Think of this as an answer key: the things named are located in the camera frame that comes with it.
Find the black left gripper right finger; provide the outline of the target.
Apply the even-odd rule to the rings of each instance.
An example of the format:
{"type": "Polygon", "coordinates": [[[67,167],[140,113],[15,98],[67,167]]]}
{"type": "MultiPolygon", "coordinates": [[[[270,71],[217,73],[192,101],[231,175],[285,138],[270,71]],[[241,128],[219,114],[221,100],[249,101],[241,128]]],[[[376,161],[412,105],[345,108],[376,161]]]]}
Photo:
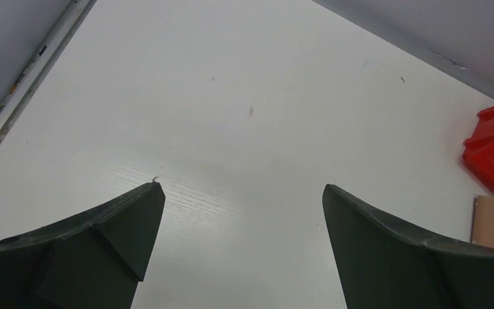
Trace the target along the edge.
{"type": "Polygon", "coordinates": [[[424,229],[333,184],[322,206],[348,308],[494,308],[494,248],[424,229]]]}

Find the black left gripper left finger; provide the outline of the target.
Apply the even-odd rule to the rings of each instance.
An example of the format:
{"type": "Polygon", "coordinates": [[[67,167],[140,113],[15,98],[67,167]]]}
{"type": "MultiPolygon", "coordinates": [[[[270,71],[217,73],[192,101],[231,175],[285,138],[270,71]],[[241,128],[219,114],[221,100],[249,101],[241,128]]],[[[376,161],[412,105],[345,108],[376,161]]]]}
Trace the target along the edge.
{"type": "Polygon", "coordinates": [[[0,308],[130,308],[165,195],[145,183],[99,206],[0,241],[0,308]]]}

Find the tan leather card holder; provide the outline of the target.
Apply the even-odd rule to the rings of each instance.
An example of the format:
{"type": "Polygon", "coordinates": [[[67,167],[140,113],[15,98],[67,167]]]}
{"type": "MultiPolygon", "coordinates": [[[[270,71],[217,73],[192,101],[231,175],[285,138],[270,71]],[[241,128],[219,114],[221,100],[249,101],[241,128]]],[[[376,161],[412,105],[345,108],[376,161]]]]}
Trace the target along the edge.
{"type": "Polygon", "coordinates": [[[489,196],[474,198],[470,242],[494,248],[494,198],[489,196]]]}

